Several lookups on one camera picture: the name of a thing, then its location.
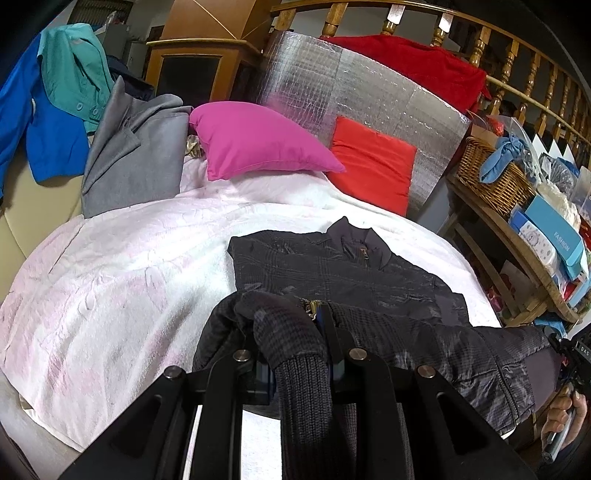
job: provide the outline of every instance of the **red pillow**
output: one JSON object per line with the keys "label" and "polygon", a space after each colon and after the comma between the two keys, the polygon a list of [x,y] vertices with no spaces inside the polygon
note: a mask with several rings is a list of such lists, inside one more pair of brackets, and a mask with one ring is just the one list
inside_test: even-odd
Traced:
{"label": "red pillow", "polygon": [[341,192],[405,216],[417,147],[339,116],[331,152],[346,173],[327,173]]}

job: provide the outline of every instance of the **blue jacket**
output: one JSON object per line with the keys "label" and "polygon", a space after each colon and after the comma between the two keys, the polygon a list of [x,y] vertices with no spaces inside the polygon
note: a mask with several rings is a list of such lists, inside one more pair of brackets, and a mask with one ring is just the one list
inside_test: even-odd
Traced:
{"label": "blue jacket", "polygon": [[25,132],[35,181],[84,173],[89,146],[83,121],[49,102],[37,61],[39,42],[40,35],[0,89],[0,198],[8,164]]}

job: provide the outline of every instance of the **wicker basket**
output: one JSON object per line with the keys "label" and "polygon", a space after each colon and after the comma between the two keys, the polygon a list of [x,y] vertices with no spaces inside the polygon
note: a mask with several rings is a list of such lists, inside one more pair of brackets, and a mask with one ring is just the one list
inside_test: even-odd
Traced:
{"label": "wicker basket", "polygon": [[526,207],[535,193],[524,173],[513,162],[494,183],[480,182],[480,167],[494,151],[483,141],[468,137],[466,150],[457,169],[457,179],[507,220],[515,204]]}

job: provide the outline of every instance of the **human hand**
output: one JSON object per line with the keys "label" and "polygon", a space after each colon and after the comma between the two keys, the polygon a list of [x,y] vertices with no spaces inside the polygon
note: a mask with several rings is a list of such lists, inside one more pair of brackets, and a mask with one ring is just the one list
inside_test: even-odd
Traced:
{"label": "human hand", "polygon": [[570,426],[569,434],[566,436],[562,449],[573,443],[575,438],[579,435],[581,428],[587,417],[587,399],[579,392],[574,392],[572,398],[568,396],[569,388],[564,387],[558,397],[550,404],[550,411],[548,418],[542,428],[541,439],[542,448],[546,447],[546,440],[551,432],[560,433],[564,430],[564,425],[567,419],[567,410],[574,406],[574,419]]}

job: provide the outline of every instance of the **bed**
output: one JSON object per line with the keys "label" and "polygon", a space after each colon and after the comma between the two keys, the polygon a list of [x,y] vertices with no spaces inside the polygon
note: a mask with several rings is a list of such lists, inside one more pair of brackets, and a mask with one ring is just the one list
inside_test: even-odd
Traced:
{"label": "bed", "polygon": [[[42,478],[56,478],[167,365],[190,369],[209,312],[234,288],[226,253],[232,235],[322,231],[346,215],[463,293],[473,325],[499,325],[469,264],[445,240],[344,195],[322,174],[252,173],[208,182],[203,160],[187,158],[176,198],[89,220],[75,216],[78,181],[38,186],[21,159],[12,165],[2,217],[2,262],[13,260],[12,270],[2,269],[3,285],[29,260],[0,310],[8,377],[0,378],[0,391],[10,405],[0,420],[19,444],[28,442],[23,449]],[[130,290],[122,293],[123,286]],[[51,312],[58,293],[63,310]],[[195,297],[196,303],[187,301]],[[279,448],[278,422],[246,416],[243,435],[253,440],[243,443],[245,477],[264,471],[279,478],[280,460],[269,463],[264,454]]]}

